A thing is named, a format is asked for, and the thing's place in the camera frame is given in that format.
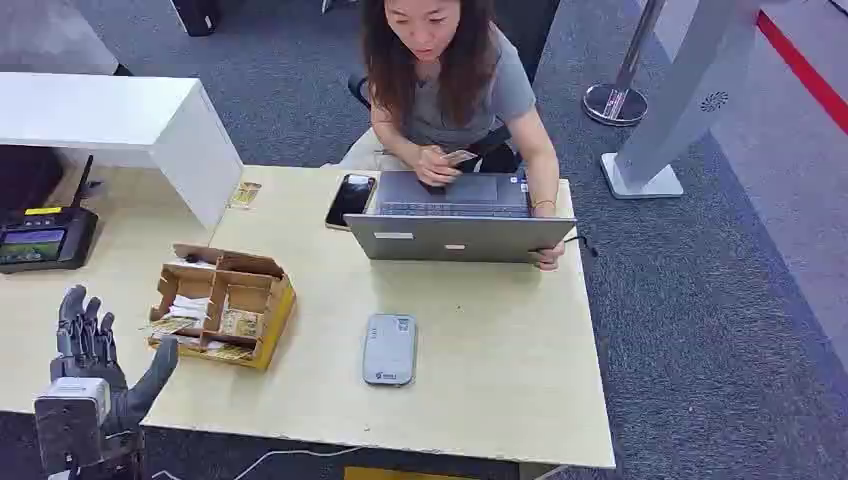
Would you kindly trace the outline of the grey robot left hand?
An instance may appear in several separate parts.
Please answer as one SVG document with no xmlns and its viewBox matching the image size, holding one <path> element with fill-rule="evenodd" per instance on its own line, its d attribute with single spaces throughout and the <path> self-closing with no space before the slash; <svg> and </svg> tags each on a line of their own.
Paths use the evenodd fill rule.
<svg viewBox="0 0 848 480">
<path fill-rule="evenodd" d="M 58 309 L 58 356 L 50 363 L 50 377 L 104 380 L 109 386 L 110 411 L 102 430 L 111 435 L 139 428 L 176 369 L 179 352 L 174 336 L 163 338 L 148 369 L 129 386 L 118 362 L 115 316 L 111 312 L 100 315 L 100 307 L 101 300 L 89 298 L 83 285 L 65 293 Z"/>
</svg>

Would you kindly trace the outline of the person's right hand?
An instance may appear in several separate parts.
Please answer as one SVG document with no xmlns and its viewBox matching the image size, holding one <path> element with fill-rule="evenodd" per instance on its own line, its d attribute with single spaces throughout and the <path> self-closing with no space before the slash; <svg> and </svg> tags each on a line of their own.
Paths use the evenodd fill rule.
<svg viewBox="0 0 848 480">
<path fill-rule="evenodd" d="M 435 145 L 419 147 L 414 171 L 422 183 L 432 187 L 444 187 L 462 175 L 447 159 L 445 152 Z"/>
</svg>

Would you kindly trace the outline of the person's left hand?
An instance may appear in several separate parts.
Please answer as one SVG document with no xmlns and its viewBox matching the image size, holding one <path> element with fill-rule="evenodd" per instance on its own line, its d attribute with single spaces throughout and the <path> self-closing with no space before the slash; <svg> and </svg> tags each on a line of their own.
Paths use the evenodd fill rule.
<svg viewBox="0 0 848 480">
<path fill-rule="evenodd" d="M 555 271 L 559 260 L 564 255 L 565 242 L 561 240 L 554 247 L 543 248 L 531 252 L 534 265 L 542 271 Z"/>
</svg>

